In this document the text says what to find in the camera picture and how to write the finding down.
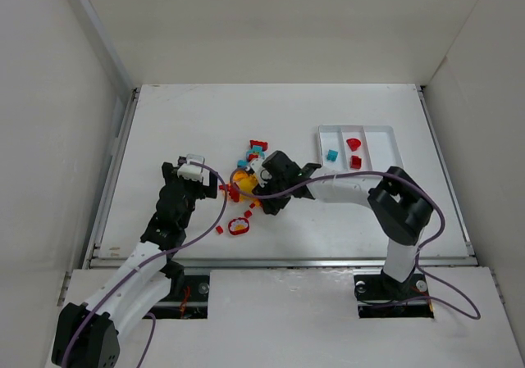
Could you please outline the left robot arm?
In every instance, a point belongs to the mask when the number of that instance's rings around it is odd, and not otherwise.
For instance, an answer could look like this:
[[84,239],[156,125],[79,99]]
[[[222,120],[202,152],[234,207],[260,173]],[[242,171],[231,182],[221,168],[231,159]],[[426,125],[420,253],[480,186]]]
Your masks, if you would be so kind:
[[200,199],[217,196],[217,176],[201,156],[162,164],[165,184],[155,212],[134,251],[112,277],[81,304],[68,303],[58,317],[51,362],[60,367],[113,367],[121,343],[160,300],[183,281],[172,262]]

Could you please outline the red half round brick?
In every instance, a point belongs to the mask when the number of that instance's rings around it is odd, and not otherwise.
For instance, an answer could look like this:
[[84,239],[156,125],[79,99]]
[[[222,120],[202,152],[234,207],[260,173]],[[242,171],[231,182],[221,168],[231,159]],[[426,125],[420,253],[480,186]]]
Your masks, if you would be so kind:
[[347,143],[349,149],[352,152],[358,151],[361,148],[361,146],[362,146],[362,142],[359,139],[356,139],[356,138],[346,139],[345,142]]

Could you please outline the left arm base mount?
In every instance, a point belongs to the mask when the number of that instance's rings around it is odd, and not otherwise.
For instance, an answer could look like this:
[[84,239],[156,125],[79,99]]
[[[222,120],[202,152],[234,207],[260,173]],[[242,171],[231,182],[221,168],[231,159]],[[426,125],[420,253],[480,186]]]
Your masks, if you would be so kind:
[[158,320],[207,319],[209,293],[209,274],[189,274],[185,276],[178,294],[168,295],[148,312],[155,315]]

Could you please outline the teal and red square brick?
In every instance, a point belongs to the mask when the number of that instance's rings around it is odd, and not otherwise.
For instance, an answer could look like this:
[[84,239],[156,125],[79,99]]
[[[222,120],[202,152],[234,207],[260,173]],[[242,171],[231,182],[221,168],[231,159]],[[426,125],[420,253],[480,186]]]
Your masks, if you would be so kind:
[[326,159],[331,162],[335,162],[339,156],[339,153],[336,150],[330,149],[326,155]]

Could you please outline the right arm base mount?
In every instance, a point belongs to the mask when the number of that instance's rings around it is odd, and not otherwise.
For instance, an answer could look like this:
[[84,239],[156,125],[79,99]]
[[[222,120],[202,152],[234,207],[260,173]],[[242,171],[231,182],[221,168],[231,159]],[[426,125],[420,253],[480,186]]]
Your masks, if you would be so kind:
[[360,319],[426,318],[434,312],[426,299],[428,286],[423,274],[416,273],[402,284],[390,281],[385,275],[357,274],[354,276],[354,296]]

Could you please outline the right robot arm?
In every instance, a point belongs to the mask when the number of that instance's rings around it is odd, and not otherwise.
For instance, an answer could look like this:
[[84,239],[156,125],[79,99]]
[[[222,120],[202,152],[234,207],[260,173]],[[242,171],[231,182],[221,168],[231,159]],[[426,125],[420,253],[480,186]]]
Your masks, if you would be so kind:
[[370,209],[389,239],[382,273],[398,284],[412,276],[420,235],[431,219],[433,207],[402,168],[392,166],[385,173],[338,174],[317,163],[299,167],[282,151],[275,151],[265,160],[252,160],[247,171],[257,180],[249,192],[268,215],[278,214],[291,198]]

